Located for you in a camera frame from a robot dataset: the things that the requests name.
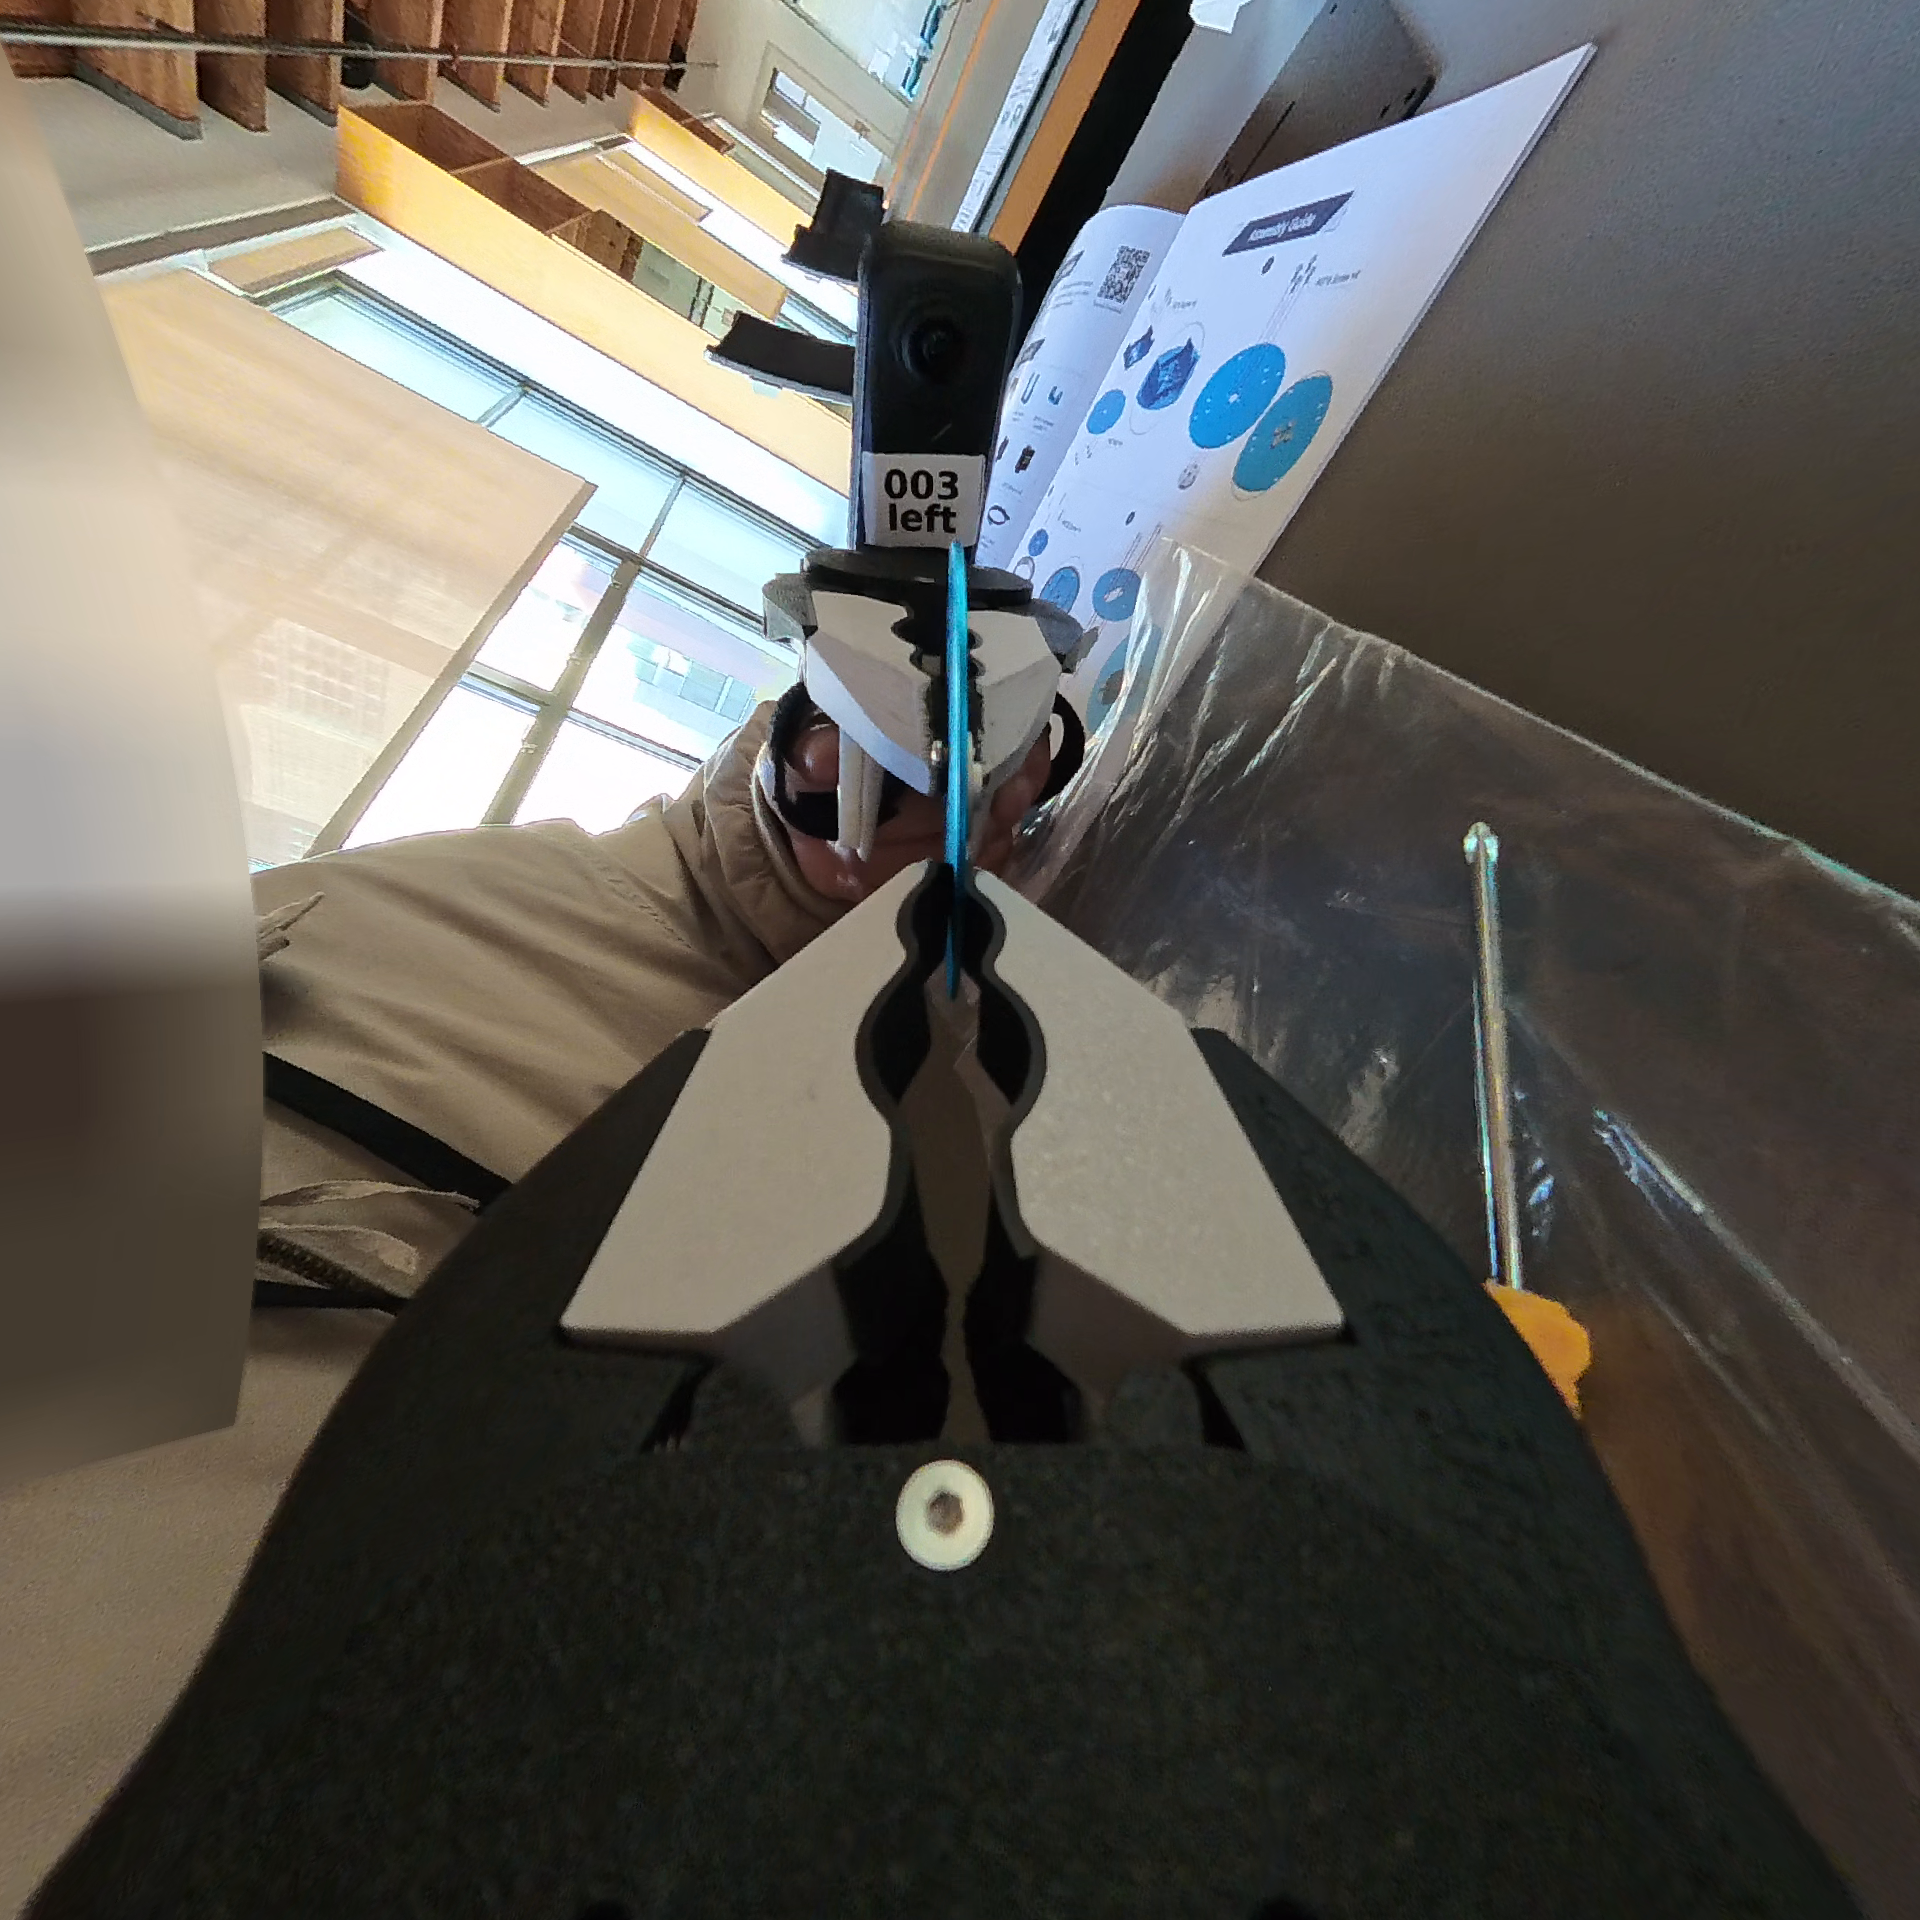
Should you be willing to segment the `person's left forearm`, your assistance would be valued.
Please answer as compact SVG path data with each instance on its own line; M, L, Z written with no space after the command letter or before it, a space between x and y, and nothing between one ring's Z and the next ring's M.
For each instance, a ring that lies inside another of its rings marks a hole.
M658 912L736 995L850 913L847 900L804 875L804 851L833 849L795 832L775 806L774 724L765 702L681 798L649 803L621 832Z

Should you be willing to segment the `orange-handled screwdriver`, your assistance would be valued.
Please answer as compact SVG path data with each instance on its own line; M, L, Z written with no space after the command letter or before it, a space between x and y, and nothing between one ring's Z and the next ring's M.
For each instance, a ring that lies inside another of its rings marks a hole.
M1502 837L1477 822L1463 860L1475 906L1475 1098L1477 1159L1492 1256L1488 1291L1542 1366L1561 1400L1581 1416L1591 1337L1561 1302L1534 1294L1523 1276L1520 1159L1515 1144L1513 1052L1504 1006Z

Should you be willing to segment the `large grid window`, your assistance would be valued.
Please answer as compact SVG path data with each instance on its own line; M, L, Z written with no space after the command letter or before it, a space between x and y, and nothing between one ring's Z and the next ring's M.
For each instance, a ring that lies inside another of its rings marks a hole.
M621 826L795 679L759 589L842 531L842 496L423 258L269 312L591 493L458 677L266 641L269 706L245 715L256 870L420 832Z

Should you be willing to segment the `long wood-edged table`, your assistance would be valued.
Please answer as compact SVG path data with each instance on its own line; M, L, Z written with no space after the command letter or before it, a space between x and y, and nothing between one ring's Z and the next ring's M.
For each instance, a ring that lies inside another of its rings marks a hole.
M884 188L893 216L1017 250L1138 2L960 2Z

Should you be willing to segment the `long metal ceiling pipe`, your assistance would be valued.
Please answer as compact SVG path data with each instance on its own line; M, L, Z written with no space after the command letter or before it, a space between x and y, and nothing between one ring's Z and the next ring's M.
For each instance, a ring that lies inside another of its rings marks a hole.
M715 71L712 61L691 61L670 52L664 61L635 54L593 56L582 50L557 46L537 52L481 50L481 46L411 46L398 40L285 40L272 36L193 36L185 31L87 27L64 21L35 21L24 16L4 20L4 44L57 52L122 52L155 56L281 56L281 61L389 61L389 63L498 63L503 67L576 65L600 74L636 71L664 76L676 67Z

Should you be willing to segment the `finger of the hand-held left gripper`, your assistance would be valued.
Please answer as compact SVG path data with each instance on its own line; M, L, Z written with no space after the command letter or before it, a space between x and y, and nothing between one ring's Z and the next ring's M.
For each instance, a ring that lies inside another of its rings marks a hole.
M972 611L974 764L1001 787L1046 732L1059 690L1059 656L1032 611Z
M812 599L805 687L884 776L945 792L946 675L901 633L910 610L884 599Z

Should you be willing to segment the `person's left hand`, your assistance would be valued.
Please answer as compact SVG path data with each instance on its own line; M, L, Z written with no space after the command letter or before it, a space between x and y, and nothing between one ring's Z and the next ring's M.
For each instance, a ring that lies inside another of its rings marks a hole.
M1029 749L1017 772L1012 772L990 798L986 810L974 814L974 863L986 872L1001 872L1021 825L1035 810L1051 772L1051 732L1046 728ZM842 732L833 720L819 720L795 746L787 758L787 792L838 795ZM805 887L835 906L862 902L870 893L891 883L901 870L945 860L945 803L914 789L903 789L893 819L877 825L867 853L850 851L833 840L812 837L787 830L795 868Z

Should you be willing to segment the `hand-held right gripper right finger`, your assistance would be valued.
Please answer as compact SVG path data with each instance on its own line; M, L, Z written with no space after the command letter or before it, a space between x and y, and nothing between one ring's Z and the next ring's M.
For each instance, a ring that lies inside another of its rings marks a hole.
M1346 1335L1179 1012L993 875L969 890L990 1150L969 1362L993 1428L1093 1428L1138 1373Z

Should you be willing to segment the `tan roller blind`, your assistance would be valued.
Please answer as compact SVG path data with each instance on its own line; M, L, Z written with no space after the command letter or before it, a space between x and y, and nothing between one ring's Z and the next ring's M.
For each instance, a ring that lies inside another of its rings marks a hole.
M207 274L103 301L211 623L247 857L299 860L591 490Z

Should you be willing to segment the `black metal plate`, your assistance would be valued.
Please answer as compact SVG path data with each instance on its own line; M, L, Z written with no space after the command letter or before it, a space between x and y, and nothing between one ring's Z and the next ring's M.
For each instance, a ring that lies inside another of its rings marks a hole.
M1437 65L1394 2L1324 2L1198 198L1414 116Z

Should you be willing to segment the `black monitor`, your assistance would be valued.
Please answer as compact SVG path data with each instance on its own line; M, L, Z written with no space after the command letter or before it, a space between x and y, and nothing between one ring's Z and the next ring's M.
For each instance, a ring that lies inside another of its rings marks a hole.
M804 330L738 311L725 337L708 346L708 360L749 375L759 387L793 388L823 403L853 403L858 352Z
M827 171L808 225L795 231L783 260L797 271L858 284L862 252L884 224L884 188L877 179Z

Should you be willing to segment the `blue round metal plate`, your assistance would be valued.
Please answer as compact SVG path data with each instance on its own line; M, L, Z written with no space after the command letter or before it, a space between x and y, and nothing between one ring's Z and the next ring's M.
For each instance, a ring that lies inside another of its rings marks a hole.
M945 863L950 870L950 919L945 946L946 995L963 988L963 917L972 870L972 798L974 798L974 728L972 728L972 594L969 560L960 542L946 549L945 610Z

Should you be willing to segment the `clear plastic bag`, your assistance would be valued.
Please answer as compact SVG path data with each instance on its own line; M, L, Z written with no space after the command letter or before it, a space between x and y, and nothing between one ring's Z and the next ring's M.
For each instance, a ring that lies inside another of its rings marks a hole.
M1919 1811L1919 906L1192 549L1144 564L1047 902L1485 1259L1467 830L1502 842L1523 1272L1701 1666L1806 1805Z

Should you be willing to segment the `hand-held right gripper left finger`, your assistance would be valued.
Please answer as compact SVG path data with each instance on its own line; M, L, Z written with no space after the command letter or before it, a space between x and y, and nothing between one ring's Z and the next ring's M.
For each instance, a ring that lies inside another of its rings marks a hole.
M727 1360L812 1442L940 1437L940 1264L901 1118L937 972L923 863L718 1015L563 1332Z

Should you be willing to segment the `white instruction booklet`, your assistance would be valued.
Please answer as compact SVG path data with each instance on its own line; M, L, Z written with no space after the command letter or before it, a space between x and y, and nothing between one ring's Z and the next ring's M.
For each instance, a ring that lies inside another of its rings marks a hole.
M1157 551L1270 557L1595 52L1080 229L1017 347L978 557L1092 636L1063 679L1088 732Z

